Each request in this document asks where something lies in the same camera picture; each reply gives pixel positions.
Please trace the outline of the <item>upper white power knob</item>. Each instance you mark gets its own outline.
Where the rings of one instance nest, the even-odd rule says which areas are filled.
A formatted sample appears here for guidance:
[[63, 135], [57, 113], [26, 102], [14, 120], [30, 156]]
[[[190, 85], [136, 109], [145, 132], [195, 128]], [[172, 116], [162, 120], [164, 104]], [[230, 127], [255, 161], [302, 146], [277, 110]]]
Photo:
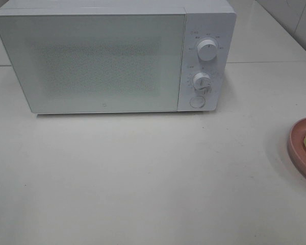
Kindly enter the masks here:
[[213, 60], [217, 56], [218, 44], [212, 38], [201, 40], [197, 44], [197, 54], [202, 61]]

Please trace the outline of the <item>lower white timer knob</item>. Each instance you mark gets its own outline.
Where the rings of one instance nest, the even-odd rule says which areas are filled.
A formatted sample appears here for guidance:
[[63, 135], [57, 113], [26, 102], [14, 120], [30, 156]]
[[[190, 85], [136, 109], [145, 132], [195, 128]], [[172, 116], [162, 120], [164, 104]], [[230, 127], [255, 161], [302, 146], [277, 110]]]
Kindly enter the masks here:
[[192, 82], [195, 90], [206, 90], [211, 85], [211, 78], [207, 73], [200, 72], [193, 77]]

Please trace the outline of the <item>white microwave oven body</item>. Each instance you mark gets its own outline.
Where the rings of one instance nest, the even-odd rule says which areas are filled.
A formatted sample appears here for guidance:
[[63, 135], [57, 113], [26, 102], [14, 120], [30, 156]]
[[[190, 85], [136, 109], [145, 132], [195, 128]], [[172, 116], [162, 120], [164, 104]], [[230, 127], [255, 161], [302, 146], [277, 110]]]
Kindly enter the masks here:
[[[8, 1], [0, 7], [0, 16], [180, 14], [185, 16], [185, 24], [177, 109], [156, 112], [213, 111], [220, 96], [237, 17], [227, 1]], [[212, 38], [218, 44], [217, 56], [210, 61], [200, 60], [197, 54], [197, 44], [206, 38]], [[200, 72], [207, 73], [211, 78], [211, 85], [206, 90], [194, 89], [192, 79]], [[202, 108], [191, 107], [190, 100], [195, 96], [205, 98], [206, 102]]]

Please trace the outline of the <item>pink round plate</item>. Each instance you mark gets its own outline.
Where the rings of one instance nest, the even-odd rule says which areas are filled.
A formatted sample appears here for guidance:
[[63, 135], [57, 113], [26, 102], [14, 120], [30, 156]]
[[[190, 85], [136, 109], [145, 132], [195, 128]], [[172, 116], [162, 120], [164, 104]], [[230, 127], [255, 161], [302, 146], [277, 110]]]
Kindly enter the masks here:
[[292, 127], [287, 143], [289, 156], [304, 177], [306, 177], [306, 148], [303, 143], [305, 135], [306, 118], [301, 119]]

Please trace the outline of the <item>round white door button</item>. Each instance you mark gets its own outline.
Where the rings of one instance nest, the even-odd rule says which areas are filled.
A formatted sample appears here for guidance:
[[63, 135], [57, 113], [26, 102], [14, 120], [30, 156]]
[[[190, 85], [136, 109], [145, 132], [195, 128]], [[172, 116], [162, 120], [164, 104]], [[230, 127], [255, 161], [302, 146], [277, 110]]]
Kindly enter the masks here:
[[205, 98], [203, 96], [195, 96], [191, 98], [190, 105], [193, 108], [202, 108], [205, 105]]

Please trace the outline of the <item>white microwave door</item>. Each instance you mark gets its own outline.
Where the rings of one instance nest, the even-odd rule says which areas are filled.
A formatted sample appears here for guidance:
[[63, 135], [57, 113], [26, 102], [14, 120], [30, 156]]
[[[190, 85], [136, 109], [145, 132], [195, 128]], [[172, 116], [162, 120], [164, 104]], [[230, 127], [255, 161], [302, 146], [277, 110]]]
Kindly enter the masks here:
[[0, 16], [37, 114], [175, 111], [185, 16]]

